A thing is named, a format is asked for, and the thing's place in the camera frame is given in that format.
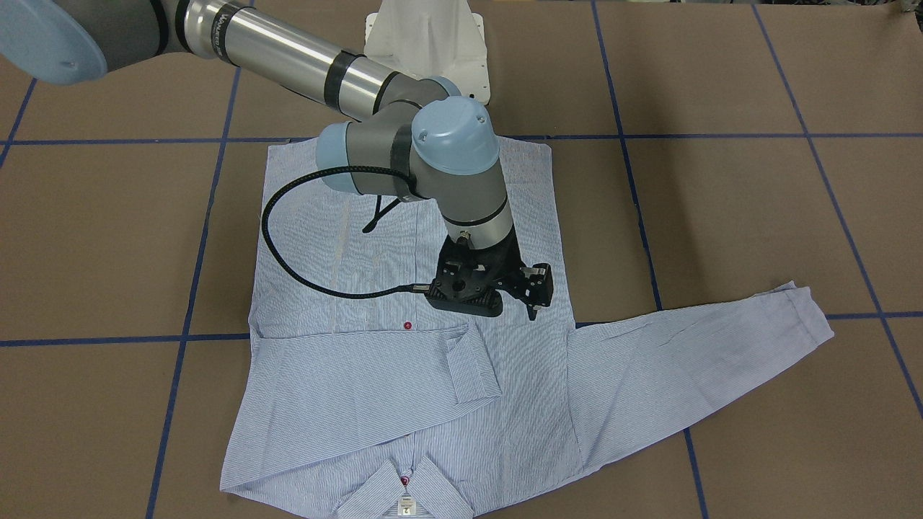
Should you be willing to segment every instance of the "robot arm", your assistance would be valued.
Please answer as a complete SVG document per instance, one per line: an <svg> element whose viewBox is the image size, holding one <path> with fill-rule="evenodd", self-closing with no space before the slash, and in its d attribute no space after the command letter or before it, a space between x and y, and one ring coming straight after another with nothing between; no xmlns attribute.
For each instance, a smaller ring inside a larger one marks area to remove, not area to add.
<svg viewBox="0 0 923 519"><path fill-rule="evenodd" d="M318 167L377 166L392 175L339 173L331 188L434 199L447 238L430 285L435 308L495 317L498 293L525 303L530 320L551 303L546 263L526 267L516 239L499 143L480 103L445 78L413 79L228 0L3 0L0 43L39 79L74 83L171 51L219 57L355 122L318 137Z"/></svg>

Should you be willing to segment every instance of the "shirt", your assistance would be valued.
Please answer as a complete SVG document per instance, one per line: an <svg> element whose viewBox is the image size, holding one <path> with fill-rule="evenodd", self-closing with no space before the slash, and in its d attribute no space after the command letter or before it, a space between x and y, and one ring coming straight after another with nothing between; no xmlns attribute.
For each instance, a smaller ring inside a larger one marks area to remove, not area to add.
<svg viewBox="0 0 923 519"><path fill-rule="evenodd" d="M314 152L314 140L270 148L264 204L317 169ZM523 261L552 265L551 307L528 321L505 294L497 318L435 310L416 294L325 296L260 240L250 375L222 490L314 519L395 516L402 496L418 517L470 518L694 424L833 335L793 284L576 329L551 151L503 139L500 160ZM270 234L329 288L428 283L446 235L435 202L400 204L364 235L374 204L308 183L277 204Z"/></svg>

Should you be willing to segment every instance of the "grid line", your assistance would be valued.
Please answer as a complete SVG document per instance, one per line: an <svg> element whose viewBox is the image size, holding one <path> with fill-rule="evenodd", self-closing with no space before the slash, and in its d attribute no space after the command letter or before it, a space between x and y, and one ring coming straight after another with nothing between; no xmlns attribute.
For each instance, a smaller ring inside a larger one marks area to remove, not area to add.
<svg viewBox="0 0 923 519"><path fill-rule="evenodd" d="M813 139L923 139L923 133L808 133ZM218 144L221 142L272 143L313 139L315 136L257 137L192 137L162 139L10 139L5 149L13 146L86 146L99 144ZM519 140L664 140L664 139L803 139L805 133L599 133L599 134L515 134L504 135Z"/></svg>
<svg viewBox="0 0 923 519"><path fill-rule="evenodd" d="M901 349L897 345L897 341L894 339L894 335L891 332L891 325L888 324L888 320L885 317L883 309L881 308L881 301L878 299L878 295L875 293L875 287L872 285L871 278L869 277L869 273L865 267L865 263L862 261L861 255L859 255L856 240L853 239L853 234L850 232L849 225L846 223L846 218L843 215L842 209L840 208L840 203L837 201L836 194L833 192L833 185L831 184L830 178L827 176L827 172L823 167L823 162L821 161L821 156L817 152L817 147L814 146L814 139L808 132L808 125L805 123L801 109L798 108L798 102L795 99L795 93L792 91L792 87L788 83L788 78L785 76L785 72L782 69L782 62L779 61L779 56L775 52L773 41L769 37L769 31L766 30L766 26L762 22L762 17L760 17L760 10L757 9L755 5L751 5L750 8L753 11L753 16L756 17L757 23L760 25L760 31L762 31L762 36L766 41L766 45L769 47L769 52L773 57L775 67L779 72L779 77L782 79L782 83L785 86L785 91L788 93L788 99L791 101L792 107L795 109L795 115L798 118L801 129L804 131L804 138L808 142L811 155L813 155L818 172L821 174L821 180L823 181L824 187L827 189L827 195L830 198L830 202L832 203L833 209L836 212L836 217L840 221L840 226L843 228L846 241L849 243L850 249L852 249L853 258L856 260L856 265L859 267L859 272L862 274L862 279L865 282L866 288L869 290L869 296L871 297L872 304L875 305L875 311L879 320L881 321L881 326L884 328L884 333L888 337L888 343L891 345L891 349L894 352L897 365L901 369L901 373L904 375L904 381L907 384L907 389L910 391L910 395L913 398L914 403L917 405L917 411L919 412L920 417L923 418L923 403L920 402L920 396L917 392L917 387L914 385L913 379L910 377L910 371L907 369L907 364L904 362L904 356L901 354Z"/></svg>
<svg viewBox="0 0 923 519"><path fill-rule="evenodd" d="M612 79L612 71L609 68L609 58L605 51L605 40L603 38L603 29L599 23L599 11L596 8L596 0L590 2L590 8L593 11L593 24L596 27L596 40L599 41L599 54L602 57L603 70L605 71L605 81L609 88L609 100L612 103L612 112L616 118L616 129L618 131L618 144L622 150L622 158L625 161L625 174L629 182L631 192L631 201L634 203L635 211L638 214L638 231L641 235L641 245L644 247L644 254L647 256L648 270L651 276L651 290L653 292L653 302L657 310L663 310L664 306L660 298L660 288L657 286L657 273L653 266L653 256L651 247L647 239L647 231L644 228L644 215L641 212L641 201L638 198L638 189L635 185L634 174L631 170L631 158L629 157L628 142L625 137L625 128L622 126L621 112L618 110L618 100L616 96L616 86ZM686 449L689 455L689 467L692 470L692 480L695 484L696 496L699 499L699 512L701 519L708 519L708 504L705 500L705 488L701 483L701 474L699 473L699 462L695 455L695 445L692 443L692 431L689 428L683 429L683 438L686 441Z"/></svg>
<svg viewBox="0 0 923 519"><path fill-rule="evenodd" d="M22 103L19 104L16 120L13 121L13 127L9 129L9 135L4 142L3 151L0 151L0 167L3 167L3 163L6 162L6 156L9 154L9 149L13 146L16 132L19 131L19 125L22 124L22 116L26 114L26 107L29 106L29 100L32 98L32 92L35 91L36 83L38 83L38 80L32 78L32 81L29 82L29 87L26 89L26 94L22 96Z"/></svg>
<svg viewBox="0 0 923 519"><path fill-rule="evenodd" d="M874 312L826 314L827 320L868 320L879 319ZM884 312L886 319L923 319L923 311ZM594 324L606 324L609 320L578 321L577 328ZM10 339L0 340L0 348L17 348L31 346L80 346L92 344L144 344L144 343L201 343L205 341L242 341L250 338L247 332L229 333L190 333L187 335L126 335L122 337L68 337L62 339Z"/></svg>
<svg viewBox="0 0 923 519"><path fill-rule="evenodd" d="M167 400L167 410L163 418L163 429L161 433L161 443L157 451L157 463L154 466L153 478L150 482L150 495L148 497L148 509L145 515L146 519L153 519L154 510L157 506L157 496L160 491L161 475L163 472L163 462L166 458L167 444L170 440L170 427L173 424L173 413L176 405L176 395L179 392L179 381L183 373L183 364L186 359L186 345L189 335L189 329L192 326L192 315L196 305L196 295L198 294L198 281L202 272L202 263L205 259L205 246L209 239L209 223L211 210L215 203L215 193L218 189L218 182L221 180L222 167L224 164L224 152L227 149L227 138L231 131L231 120L234 116L234 102L237 98L237 86L240 82L240 68L234 72L234 80L231 84L231 95L228 99L227 113L224 117L224 128L222 130L221 146L218 149L218 158L215 161L215 171L211 179L211 190L209 192L209 203L205 210L205 219L202 224L202 235L198 244L198 255L196 256L196 268L192 275L192 286L189 289L189 303L186 308L186 318L183 322L183 335L176 350L176 363L174 365L173 381L170 385L170 397Z"/></svg>

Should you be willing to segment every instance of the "blue joint cap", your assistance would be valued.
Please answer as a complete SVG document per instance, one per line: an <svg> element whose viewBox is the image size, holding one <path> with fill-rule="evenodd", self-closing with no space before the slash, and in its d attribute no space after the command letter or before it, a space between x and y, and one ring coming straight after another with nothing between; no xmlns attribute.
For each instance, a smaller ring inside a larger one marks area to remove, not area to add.
<svg viewBox="0 0 923 519"><path fill-rule="evenodd" d="M52 0L3 0L0 54L37 79L72 85L109 71L93 37Z"/></svg>
<svg viewBox="0 0 923 519"><path fill-rule="evenodd" d="M315 162L318 169L327 169L331 167L340 167L349 165L349 157L346 155L346 128L349 123L336 123L324 128L318 136L318 152L315 156ZM334 191L343 193L360 194L355 188L353 174L338 173L336 175L323 176L327 187Z"/></svg>
<svg viewBox="0 0 923 519"><path fill-rule="evenodd" d="M453 96L424 106L411 131L420 158L452 175L483 173L500 156L490 115L481 103L467 97Z"/></svg>
<svg viewBox="0 0 923 519"><path fill-rule="evenodd" d="M427 78L430 81L435 81L442 87L442 90L446 91L448 95L462 95L462 91L459 90L455 83L449 78L443 78L442 76L433 76L432 78Z"/></svg>

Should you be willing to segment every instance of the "shirt sleeve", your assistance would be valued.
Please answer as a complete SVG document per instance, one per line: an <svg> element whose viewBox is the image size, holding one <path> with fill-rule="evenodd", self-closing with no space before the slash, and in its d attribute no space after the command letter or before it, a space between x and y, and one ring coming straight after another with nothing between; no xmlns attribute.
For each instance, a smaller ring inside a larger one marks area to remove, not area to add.
<svg viewBox="0 0 923 519"><path fill-rule="evenodd" d="M582 475L656 443L833 337L808 288L588 326L568 339Z"/></svg>

